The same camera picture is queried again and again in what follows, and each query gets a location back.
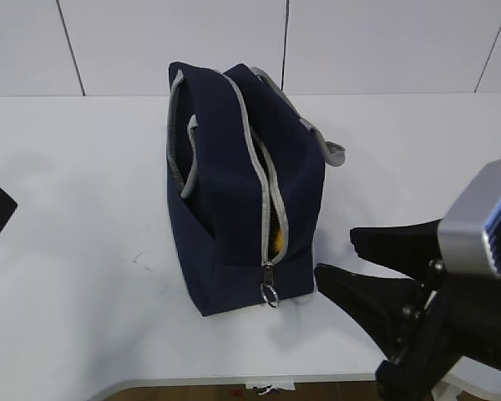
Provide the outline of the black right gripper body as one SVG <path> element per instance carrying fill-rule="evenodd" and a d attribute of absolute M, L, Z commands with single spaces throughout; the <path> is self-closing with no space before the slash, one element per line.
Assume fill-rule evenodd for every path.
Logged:
<path fill-rule="evenodd" d="M 399 325 L 376 372 L 385 400 L 421 400 L 462 357 L 501 371 L 501 280 L 453 275 L 443 262 L 384 262 L 414 288 L 394 310 Z"/>

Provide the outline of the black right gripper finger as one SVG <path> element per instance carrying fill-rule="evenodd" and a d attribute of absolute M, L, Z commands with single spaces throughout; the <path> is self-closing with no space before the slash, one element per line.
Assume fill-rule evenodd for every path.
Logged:
<path fill-rule="evenodd" d="M 440 220 L 411 226 L 355 227 L 350 241 L 358 256 L 424 282 L 430 263 L 442 258 L 438 243 Z"/>
<path fill-rule="evenodd" d="M 314 274 L 318 291 L 354 319 L 387 358 L 425 359 L 421 282 L 366 276 L 328 264 L 318 264 Z"/>

